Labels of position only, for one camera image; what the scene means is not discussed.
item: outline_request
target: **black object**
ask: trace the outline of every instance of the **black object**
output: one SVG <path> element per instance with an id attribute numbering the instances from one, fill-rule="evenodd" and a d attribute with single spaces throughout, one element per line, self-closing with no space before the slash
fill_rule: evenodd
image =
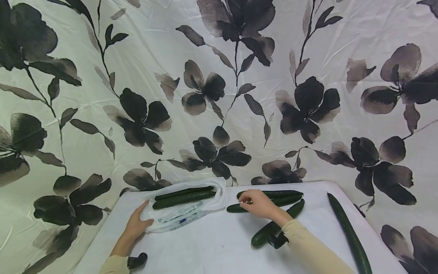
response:
<path id="1" fill-rule="evenodd" d="M 138 267 L 141 267 L 148 261 L 148 255 L 144 252 L 140 253 L 138 257 L 129 257 L 128 258 L 128 268 L 129 269 L 135 269 Z"/>
<path id="2" fill-rule="evenodd" d="M 289 242 L 289 240 L 286 238 L 283 232 L 281 232 L 278 237 L 274 235 L 269 236 L 268 243 L 272 245 L 273 248 L 279 249 L 282 247 L 286 242 Z"/>

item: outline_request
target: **long cucumber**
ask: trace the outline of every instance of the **long cucumber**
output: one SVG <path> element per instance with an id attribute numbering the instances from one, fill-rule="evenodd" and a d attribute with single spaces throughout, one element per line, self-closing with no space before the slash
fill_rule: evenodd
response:
<path id="1" fill-rule="evenodd" d="M 188 194 L 188 193 L 195 193 L 195 192 L 199 192 L 199 191 L 213 190 L 213 188 L 214 187 L 212 187 L 212 186 L 206 186 L 206 187 L 202 187 L 202 188 L 183 189 L 183 190 L 180 190 L 180 191 L 176 191 L 176 192 L 172 192 L 172 193 L 167 193 L 167 194 L 155 196 L 155 201 L 159 201 L 159 200 L 162 200 L 162 199 L 166 199 L 166 198 L 170 198 L 170 197 L 175 197 L 175 196 L 179 196 L 179 195 L 183 195 L 183 194 Z"/>
<path id="2" fill-rule="evenodd" d="M 304 199 L 294 204 L 291 208 L 286 210 L 286 212 L 292 217 L 296 218 L 304 208 Z M 279 227 L 275 222 L 270 222 L 265 225 L 262 229 L 260 229 L 251 239 L 251 245 L 254 248 L 260 248 L 265 243 L 268 242 L 270 235 L 277 235 L 281 231 L 281 227 Z"/>
<path id="3" fill-rule="evenodd" d="M 242 193 L 244 193 L 246 190 L 241 191 L 237 194 L 237 199 L 240 198 Z M 262 191 L 266 196 L 268 196 L 269 199 L 274 198 L 280 198 L 284 196 L 290 196 L 290 195 L 303 195 L 302 192 L 296 191 L 296 190 L 263 190 Z"/>
<path id="4" fill-rule="evenodd" d="M 156 201 L 153 205 L 153 209 L 162 209 L 166 207 L 176 206 L 183 203 L 196 202 L 199 200 L 211 198 L 216 194 L 214 191 L 200 191 L 195 193 L 188 193 L 183 195 L 178 195 L 175 197 L 170 197 L 166 199 L 161 199 Z"/>
<path id="5" fill-rule="evenodd" d="M 356 263 L 359 274 L 372 274 L 370 262 L 368 261 L 367 254 L 359 241 L 359 238 L 354 232 L 353 226 L 348 220 L 344 209 L 338 200 L 330 193 L 327 193 L 328 201 L 336 215 L 339 223 L 341 224 L 342 230 L 344 231 L 345 238 L 347 239 L 348 246 L 350 247 L 351 253 L 353 254 L 354 261 Z"/>
<path id="6" fill-rule="evenodd" d="M 292 195 L 292 196 L 286 196 L 286 197 L 280 197 L 280 198 L 272 199 L 272 202 L 276 206 L 287 206 L 287 205 L 290 205 L 292 203 L 295 203 L 295 202 L 299 201 L 300 199 L 301 199 L 301 195 Z M 243 207 L 240 206 L 239 203 L 236 203 L 236 204 L 233 204 L 231 206 L 228 206 L 226 208 L 226 210 L 228 212 L 231 212 L 231 213 L 243 213 L 243 212 L 247 212 Z"/>

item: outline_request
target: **sleeve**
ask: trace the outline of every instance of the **sleeve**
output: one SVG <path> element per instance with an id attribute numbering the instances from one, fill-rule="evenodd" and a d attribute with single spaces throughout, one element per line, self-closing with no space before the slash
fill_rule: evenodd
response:
<path id="1" fill-rule="evenodd" d="M 354 273 L 341 258 L 311 234 L 298 220 L 287 223 L 282 231 L 289 239 L 290 249 L 310 273 Z"/>
<path id="2" fill-rule="evenodd" d="M 111 256 L 102 265 L 99 274 L 129 274 L 128 257 Z"/>

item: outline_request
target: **flower petal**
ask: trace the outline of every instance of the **flower petal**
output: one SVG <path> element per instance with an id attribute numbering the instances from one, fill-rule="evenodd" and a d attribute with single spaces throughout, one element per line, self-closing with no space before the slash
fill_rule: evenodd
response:
<path id="1" fill-rule="evenodd" d="M 392 226 L 385 224 L 380 232 L 380 237 L 399 260 L 404 261 L 408 258 L 413 258 L 405 237 Z"/>
<path id="2" fill-rule="evenodd" d="M 405 141 L 398 136 L 392 136 L 380 145 L 379 155 L 383 161 L 393 164 L 402 161 L 406 156 Z"/>
<path id="3" fill-rule="evenodd" d="M 92 174 L 80 188 L 70 194 L 70 203 L 73 206 L 89 203 L 103 193 L 108 192 L 111 185 L 110 178 L 102 182 L 101 175 Z"/>
<path id="4" fill-rule="evenodd" d="M 210 163 L 216 158 L 217 149 L 210 139 L 199 137 L 193 141 L 193 145 L 196 154 L 204 163 Z"/>
<path id="5" fill-rule="evenodd" d="M 217 126 L 213 132 L 213 142 L 217 148 L 228 145 L 230 142 L 230 136 L 221 126 Z"/>
<path id="6" fill-rule="evenodd" d="M 318 109 L 324 95 L 324 85 L 309 77 L 295 89 L 295 101 L 302 112 L 311 113 Z"/>
<path id="7" fill-rule="evenodd" d="M 438 100 L 438 64 L 423 71 L 402 89 L 404 104 L 425 104 L 432 99 Z"/>
<path id="8" fill-rule="evenodd" d="M 81 205 L 75 207 L 76 218 L 88 225 L 97 225 L 103 218 L 102 209 L 94 205 Z"/>
<path id="9" fill-rule="evenodd" d="M 216 177 L 223 177 L 225 180 L 228 180 L 231 177 L 230 169 L 221 161 L 213 161 L 211 166 Z"/>
<path id="10" fill-rule="evenodd" d="M 315 139 L 321 135 L 319 127 L 312 121 L 308 120 L 300 129 L 301 137 L 309 144 L 315 143 Z"/>
<path id="11" fill-rule="evenodd" d="M 14 113 L 11 116 L 13 146 L 17 151 L 33 156 L 44 145 L 47 131 L 41 122 L 32 115 Z"/>
<path id="12" fill-rule="evenodd" d="M 186 83 L 186 86 L 201 91 L 204 87 L 204 77 L 198 65 L 189 60 L 184 65 L 184 69 L 184 83 Z"/>
<path id="13" fill-rule="evenodd" d="M 352 138 L 351 155 L 358 165 L 373 166 L 379 161 L 379 152 L 374 143 L 365 137 Z"/>
<path id="14" fill-rule="evenodd" d="M 202 22 L 214 37 L 222 37 L 219 22 L 229 23 L 225 5 L 220 0 L 197 0 Z"/>
<path id="15" fill-rule="evenodd" d="M 233 141 L 219 150 L 217 158 L 227 165 L 243 167 L 251 161 L 251 156 L 240 151 L 245 151 L 242 142 Z"/>
<path id="16" fill-rule="evenodd" d="M 406 167 L 393 166 L 388 162 L 381 162 L 373 167 L 373 182 L 375 186 L 401 205 L 414 205 L 417 199 L 403 186 L 413 185 L 412 172 Z"/>
<path id="17" fill-rule="evenodd" d="M 271 179 L 266 178 L 266 177 L 254 177 L 251 179 L 251 184 L 252 185 L 267 185 L 271 182 Z"/>
<path id="18" fill-rule="evenodd" d="M 22 156 L 6 156 L 0 158 L 0 187 L 6 186 L 30 171 L 29 164 Z"/>
<path id="19" fill-rule="evenodd" d="M 138 190 L 152 191 L 162 189 L 163 186 L 158 185 L 152 176 L 144 169 L 134 168 L 123 175 L 123 180 L 128 185 L 131 185 Z"/>
<path id="20" fill-rule="evenodd" d="M 126 88 L 120 95 L 120 104 L 126 113 L 137 123 L 141 123 L 146 119 L 148 107 L 146 100 L 130 89 Z"/>
<path id="21" fill-rule="evenodd" d="M 210 73 L 205 82 L 202 93 L 208 100 L 217 101 L 224 97 L 225 93 L 223 89 L 225 88 L 225 81 L 223 78 L 214 72 Z"/>
<path id="22" fill-rule="evenodd" d="M 196 159 L 196 156 L 192 154 L 190 151 L 186 149 L 181 149 L 180 155 L 188 171 L 193 172 L 196 170 L 203 170 L 204 168 L 206 168 L 204 163 Z"/>
<path id="23" fill-rule="evenodd" d="M 263 174 L 271 179 L 274 178 L 286 178 L 292 173 L 290 164 L 283 160 L 273 160 L 272 162 L 265 163 L 261 166 Z"/>
<path id="24" fill-rule="evenodd" d="M 371 114 L 390 113 L 397 104 L 397 92 L 387 86 L 366 89 L 360 98 L 360 106 Z"/>
<path id="25" fill-rule="evenodd" d="M 322 104 L 310 116 L 310 119 L 323 124 L 333 121 L 335 116 L 341 111 L 339 104 L 339 93 L 337 89 L 328 89 L 324 93 Z"/>
<path id="26" fill-rule="evenodd" d="M 82 181 L 79 178 L 64 175 L 56 179 L 53 185 L 53 192 L 59 196 L 69 196 L 74 190 L 81 186 Z"/>
<path id="27" fill-rule="evenodd" d="M 354 185 L 366 196 L 374 196 L 372 178 L 373 170 L 369 167 L 363 167 L 360 169 L 360 173 L 357 175 Z"/>
<path id="28" fill-rule="evenodd" d="M 411 232 L 413 256 L 429 273 L 438 273 L 438 237 L 416 226 Z"/>
<path id="29" fill-rule="evenodd" d="M 12 7 L 14 36 L 29 62 L 44 59 L 58 44 L 55 31 L 41 20 L 41 13 L 32 6 L 19 3 Z"/>
<path id="30" fill-rule="evenodd" d="M 415 44 L 406 44 L 394 51 L 380 70 L 380 77 L 393 83 L 405 83 L 417 74 L 421 64 L 421 51 Z"/>
<path id="31" fill-rule="evenodd" d="M 155 131 L 168 131 L 172 125 L 172 119 L 166 108 L 160 101 L 149 104 L 149 115 L 144 126 Z"/>
<path id="32" fill-rule="evenodd" d="M 199 115 L 205 111 L 207 105 L 202 94 L 190 92 L 183 96 L 182 99 L 184 111 L 192 116 Z"/>
<path id="33" fill-rule="evenodd" d="M 33 206 L 35 207 L 34 216 L 57 225 L 67 225 L 73 223 L 73 216 L 70 211 L 70 204 L 67 199 L 59 196 L 43 196 L 37 199 Z"/>

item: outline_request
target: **white plastic bag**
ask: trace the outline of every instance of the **white plastic bag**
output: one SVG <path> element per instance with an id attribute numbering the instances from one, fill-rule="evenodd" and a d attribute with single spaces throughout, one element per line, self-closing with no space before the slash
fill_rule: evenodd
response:
<path id="1" fill-rule="evenodd" d="M 216 195 L 209 199 L 197 202 L 186 203 L 178 206 L 172 206 L 160 210 L 152 208 L 155 202 L 154 198 L 158 195 L 172 193 L 175 191 L 213 186 Z M 208 178 L 195 182 L 178 183 L 160 190 L 148 192 L 145 197 L 149 199 L 148 206 L 141 214 L 142 220 L 154 219 L 154 223 L 146 229 L 146 232 L 167 232 L 189 224 L 202 216 L 207 215 L 213 210 L 222 210 L 225 208 L 225 186 L 224 178 Z"/>

